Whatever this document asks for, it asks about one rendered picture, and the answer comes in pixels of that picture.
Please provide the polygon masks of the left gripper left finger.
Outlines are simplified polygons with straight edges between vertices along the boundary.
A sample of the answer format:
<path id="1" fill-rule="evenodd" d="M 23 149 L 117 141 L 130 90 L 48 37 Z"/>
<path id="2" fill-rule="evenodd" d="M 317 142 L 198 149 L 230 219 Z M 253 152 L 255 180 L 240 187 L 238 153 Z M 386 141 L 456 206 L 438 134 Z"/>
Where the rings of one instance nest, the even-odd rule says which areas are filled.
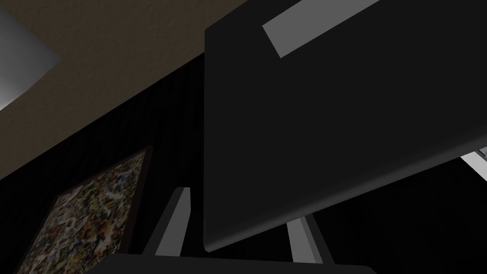
<path id="1" fill-rule="evenodd" d="M 178 187 L 167 202 L 142 254 L 180 256 L 190 214 L 190 188 Z"/>

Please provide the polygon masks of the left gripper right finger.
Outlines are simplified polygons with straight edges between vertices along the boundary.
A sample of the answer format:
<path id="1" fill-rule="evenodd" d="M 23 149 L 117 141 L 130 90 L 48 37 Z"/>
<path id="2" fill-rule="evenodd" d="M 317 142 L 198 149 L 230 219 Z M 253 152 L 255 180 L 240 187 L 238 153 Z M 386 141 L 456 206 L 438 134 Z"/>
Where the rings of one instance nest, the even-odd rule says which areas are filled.
<path id="1" fill-rule="evenodd" d="M 289 221 L 286 226 L 294 262 L 335 263 L 312 214 Z"/>

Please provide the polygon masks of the black cupboard door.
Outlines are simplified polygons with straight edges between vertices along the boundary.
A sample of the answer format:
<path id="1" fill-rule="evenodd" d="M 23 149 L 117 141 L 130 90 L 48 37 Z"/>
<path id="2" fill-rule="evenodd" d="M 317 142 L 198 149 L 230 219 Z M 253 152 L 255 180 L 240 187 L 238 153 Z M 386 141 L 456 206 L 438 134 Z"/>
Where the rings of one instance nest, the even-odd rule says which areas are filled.
<path id="1" fill-rule="evenodd" d="M 208 252 L 487 146 L 487 0 L 357 0 L 280 56 L 266 23 L 311 1 L 353 5 L 247 0 L 205 30 Z"/>

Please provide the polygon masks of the speckled framed wall picture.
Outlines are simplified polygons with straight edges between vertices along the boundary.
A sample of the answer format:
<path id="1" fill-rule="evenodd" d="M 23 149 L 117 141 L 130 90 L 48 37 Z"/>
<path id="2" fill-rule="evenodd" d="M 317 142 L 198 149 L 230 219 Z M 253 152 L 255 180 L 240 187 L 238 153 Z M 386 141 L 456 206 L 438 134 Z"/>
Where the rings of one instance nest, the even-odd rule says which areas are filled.
<path id="1" fill-rule="evenodd" d="M 57 195 L 13 274 L 87 274 L 127 253 L 153 146 Z"/>

